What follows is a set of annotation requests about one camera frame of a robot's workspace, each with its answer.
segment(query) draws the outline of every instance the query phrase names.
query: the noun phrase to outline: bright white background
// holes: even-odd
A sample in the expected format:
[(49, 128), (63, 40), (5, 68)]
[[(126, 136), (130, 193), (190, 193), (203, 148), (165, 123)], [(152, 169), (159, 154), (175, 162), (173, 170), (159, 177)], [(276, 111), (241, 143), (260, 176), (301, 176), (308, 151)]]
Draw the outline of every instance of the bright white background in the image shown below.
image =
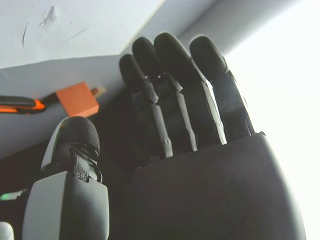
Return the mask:
[(306, 238), (320, 240), (320, 1), (297, 3), (226, 61), (299, 202)]

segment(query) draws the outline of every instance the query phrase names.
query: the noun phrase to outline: bright light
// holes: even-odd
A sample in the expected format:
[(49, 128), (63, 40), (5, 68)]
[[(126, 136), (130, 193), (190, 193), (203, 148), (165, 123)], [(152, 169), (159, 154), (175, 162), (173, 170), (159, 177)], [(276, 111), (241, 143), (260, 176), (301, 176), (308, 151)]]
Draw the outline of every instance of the bright light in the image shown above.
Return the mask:
[(320, 239), (319, 13), (319, 1), (301, 1), (226, 56), (299, 202), (308, 240)]

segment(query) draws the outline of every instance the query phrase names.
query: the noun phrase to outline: orange cube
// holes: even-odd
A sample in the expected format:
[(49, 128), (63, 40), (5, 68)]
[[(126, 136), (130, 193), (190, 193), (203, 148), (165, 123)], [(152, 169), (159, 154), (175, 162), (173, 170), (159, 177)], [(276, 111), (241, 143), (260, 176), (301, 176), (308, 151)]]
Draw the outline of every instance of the orange cube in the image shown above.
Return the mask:
[(55, 92), (69, 117), (89, 117), (99, 111), (99, 103), (85, 82)]

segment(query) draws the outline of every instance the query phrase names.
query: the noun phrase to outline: orange and black utility knife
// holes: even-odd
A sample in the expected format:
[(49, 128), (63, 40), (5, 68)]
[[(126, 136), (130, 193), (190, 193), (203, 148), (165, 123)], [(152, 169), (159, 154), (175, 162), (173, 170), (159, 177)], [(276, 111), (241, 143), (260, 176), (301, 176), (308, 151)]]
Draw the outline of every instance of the orange and black utility knife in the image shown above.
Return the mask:
[(40, 100), (22, 96), (0, 96), (0, 114), (37, 114), (46, 109)]

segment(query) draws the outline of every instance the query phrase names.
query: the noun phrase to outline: orange block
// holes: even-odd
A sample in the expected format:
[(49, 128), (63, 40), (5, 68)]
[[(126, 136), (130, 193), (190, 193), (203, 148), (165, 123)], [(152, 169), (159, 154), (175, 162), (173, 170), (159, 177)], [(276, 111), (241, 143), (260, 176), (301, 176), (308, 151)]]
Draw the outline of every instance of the orange block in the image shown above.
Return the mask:
[(69, 117), (89, 117), (99, 111), (99, 103), (85, 82), (55, 92)]

